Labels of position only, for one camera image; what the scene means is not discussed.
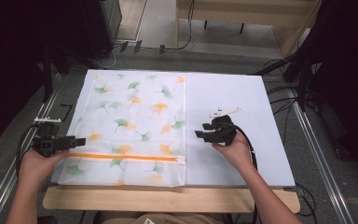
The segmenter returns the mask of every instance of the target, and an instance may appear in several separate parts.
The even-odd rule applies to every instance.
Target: wrist
[[[36,195],[40,188],[41,185],[39,183],[30,181],[19,180],[19,183],[17,185],[17,191],[21,191],[23,194],[27,195]]]
[[[237,167],[237,170],[240,175],[245,179],[245,181],[247,178],[258,174],[257,170],[250,162],[240,164],[239,167]]]

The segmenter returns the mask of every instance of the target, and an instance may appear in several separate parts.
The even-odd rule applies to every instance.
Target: ginkgo leaf print
[[[133,130],[135,129],[135,125],[129,123],[128,121],[126,121],[125,119],[115,119],[115,123],[117,123],[117,127],[115,129],[115,132],[117,131],[117,129],[119,127],[126,127],[128,130]]]
[[[67,166],[66,173],[68,175],[81,175],[84,173],[77,165]]]
[[[108,107],[113,107],[115,110],[117,110],[117,108],[121,105],[122,105],[121,102],[112,102],[108,105]]]
[[[132,102],[132,105],[138,105],[142,102],[141,98],[136,97],[136,96],[132,96],[130,98],[130,101]]]
[[[171,125],[171,127],[173,129],[180,129],[183,126],[185,126],[185,121],[184,120],[176,120],[176,118],[174,118],[174,119],[175,119],[175,123],[173,125]]]
[[[180,83],[184,83],[184,82],[186,82],[186,77],[178,77],[175,81],[180,82]]]
[[[171,129],[172,129],[171,124],[166,124],[162,126],[160,133],[169,133]]]
[[[164,173],[164,166],[162,162],[156,161],[153,170],[145,171],[145,172],[153,172],[153,171],[156,172],[157,175],[162,175]]]
[[[115,152],[116,153],[119,153],[119,154],[126,154],[127,152],[131,151],[132,150],[132,146],[130,145],[123,145],[123,146],[120,146],[118,147]]]
[[[119,179],[119,180],[117,180],[117,181],[115,181],[115,182],[113,182],[113,186],[122,186],[122,185],[125,185],[126,183],[124,182],[124,180],[122,180],[122,179]]]
[[[147,133],[138,133],[138,134],[141,135],[141,137],[142,137],[141,141],[146,142],[146,141],[150,140],[152,133],[150,131],[147,131]]]
[[[121,166],[122,161],[123,161],[123,159],[112,159],[109,166],[112,168],[112,167],[118,165],[120,167],[120,169],[124,171],[123,167]]]
[[[134,89],[136,91],[138,91],[138,86],[139,86],[139,82],[132,82],[128,87],[127,87],[127,90],[131,90],[131,89]]]
[[[162,90],[161,91],[156,91],[156,92],[162,92],[162,94],[164,94],[164,97],[167,99],[172,99],[173,96],[170,93],[170,89],[168,89],[167,86],[162,86]]]
[[[168,108],[168,105],[164,104],[164,103],[158,103],[153,105],[153,113],[158,113],[160,114],[162,112],[163,109]]]
[[[170,145],[173,142],[169,143],[168,145],[164,145],[162,143],[159,144],[159,150],[164,154],[164,155],[172,155],[172,151],[171,151],[171,147]]]
[[[98,104],[95,106],[95,108],[96,108],[96,109],[101,109],[101,108],[103,108],[103,109],[106,111],[106,113],[109,113],[109,112],[107,111],[107,109],[106,109],[106,105],[107,105],[108,103],[109,103],[109,102],[106,102],[106,101],[100,102],[100,103],[98,103]]]
[[[95,133],[94,130],[92,130],[91,136],[89,137],[89,139],[91,141],[96,141],[99,140],[103,137],[103,135],[101,133]]]
[[[152,80],[154,84],[154,80],[157,78],[157,76],[147,76],[146,80]]]
[[[162,183],[162,180],[163,180],[163,176],[156,175],[156,174],[152,174],[151,176],[149,176],[149,178],[147,178],[147,181],[152,185],[159,185]]]
[[[98,93],[106,93],[108,91],[112,91],[113,89],[109,86],[106,86],[105,83],[101,88],[95,87],[94,90]]]

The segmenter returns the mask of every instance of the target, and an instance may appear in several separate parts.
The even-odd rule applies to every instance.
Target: forearm
[[[37,223],[37,189],[18,186],[7,216],[7,224]]]
[[[267,185],[254,166],[243,165],[238,170],[255,199],[263,223],[301,223]]]

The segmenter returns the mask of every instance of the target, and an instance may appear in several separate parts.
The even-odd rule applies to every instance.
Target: green leaf print
[[[141,134],[141,133],[138,133],[139,135],[142,136],[142,140],[143,142],[146,142],[146,141],[149,141],[150,140],[150,135],[152,134],[150,131],[148,131],[147,133],[144,133],[144,134]]]
[[[77,165],[73,165],[73,166],[66,167],[66,173],[68,175],[81,175],[84,173],[84,171],[79,169]]]
[[[96,109],[101,109],[101,108],[103,108],[103,109],[106,111],[106,113],[109,113],[109,112],[107,111],[107,109],[106,109],[106,105],[107,105],[108,103],[109,103],[109,102],[106,102],[106,101],[100,102],[100,103],[98,103],[98,104],[95,106],[95,108],[96,108]]]
[[[134,89],[136,91],[138,91],[136,88],[138,87],[139,85],[139,82],[132,82],[129,87],[127,87],[127,90],[130,90],[130,89]]]
[[[117,127],[115,129],[115,132],[117,131],[118,127],[127,127],[127,125],[129,124],[126,120],[124,119],[115,119],[115,122],[117,123]]]
[[[164,97],[165,98],[168,98],[168,99],[172,99],[173,96],[171,95],[170,93],[170,90],[168,89],[167,86],[162,86],[162,90],[161,91],[157,91],[157,92],[162,92],[164,94]]]
[[[113,107],[114,109],[117,109],[119,106],[121,106],[121,102],[112,102],[108,105],[108,107]]]
[[[101,88],[95,87],[94,90],[98,93],[106,93],[107,91],[104,89],[105,86],[106,83]]]
[[[174,129],[180,129],[183,126],[185,126],[185,121],[184,120],[176,121],[173,125],[171,125],[171,127],[174,128]]]
[[[120,167],[120,169],[124,171],[123,167],[121,167],[122,161],[123,161],[123,159],[112,159],[109,166],[114,167],[114,166],[118,165]]]
[[[152,171],[156,172],[157,175],[162,175],[162,173],[164,173],[164,166],[162,162],[156,161],[153,170],[145,171],[145,172],[152,172]]]
[[[146,79],[147,80],[152,80],[153,84],[154,84],[154,80],[156,79],[157,76],[147,76]]]

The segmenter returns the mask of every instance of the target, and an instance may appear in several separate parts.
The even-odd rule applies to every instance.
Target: metal frame
[[[293,89],[289,90],[290,97],[296,96],[296,91]],[[348,209],[348,206],[345,202],[345,199],[339,189],[339,186],[333,176],[333,173],[330,170],[330,167],[324,157],[323,151],[319,145],[319,142],[310,126],[310,122],[305,112],[303,112],[298,105],[294,103],[296,116],[298,121],[303,129],[303,132],[307,138],[308,144],[310,146],[310,151],[315,159],[316,165],[321,174],[324,185],[327,189],[327,193],[330,197],[330,200],[336,210],[337,217],[340,223],[354,223],[351,217],[351,213]]]
[[[58,73],[56,74],[54,83],[56,84],[56,88],[55,88],[54,92],[51,94],[51,96],[49,97],[49,99],[45,103],[43,103],[42,106],[40,107],[40,110],[37,113],[37,116],[39,118],[46,117],[48,115],[51,107],[54,105],[54,101],[57,98],[57,92],[62,84],[62,78],[61,78],[60,74],[58,74]],[[26,137],[24,139],[24,143],[22,144],[22,148],[21,148],[22,151],[31,145],[31,141],[32,141],[33,137],[34,137],[34,131],[29,132],[26,135]],[[13,159],[13,162],[10,164],[10,167],[8,168],[5,177],[3,178],[2,182],[0,183],[0,213],[3,209],[3,207],[5,206],[6,201],[9,197],[11,191],[13,190],[16,182],[17,182],[16,159]]]

